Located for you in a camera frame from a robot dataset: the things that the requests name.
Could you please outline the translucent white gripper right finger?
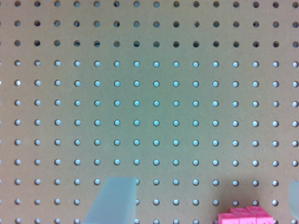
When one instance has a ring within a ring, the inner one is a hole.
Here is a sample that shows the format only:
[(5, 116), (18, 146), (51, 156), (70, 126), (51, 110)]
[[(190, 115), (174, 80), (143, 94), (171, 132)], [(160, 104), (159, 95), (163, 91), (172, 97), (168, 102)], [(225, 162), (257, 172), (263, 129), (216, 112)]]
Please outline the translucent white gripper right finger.
[(299, 182), (296, 180), (289, 187), (289, 204), (292, 215), (299, 219)]

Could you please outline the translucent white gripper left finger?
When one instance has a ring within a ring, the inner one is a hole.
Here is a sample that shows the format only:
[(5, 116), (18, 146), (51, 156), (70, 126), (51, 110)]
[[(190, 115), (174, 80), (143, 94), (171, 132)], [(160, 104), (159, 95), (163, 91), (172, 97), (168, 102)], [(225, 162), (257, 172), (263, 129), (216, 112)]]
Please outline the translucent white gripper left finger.
[(136, 178), (109, 177), (82, 224), (134, 224)]

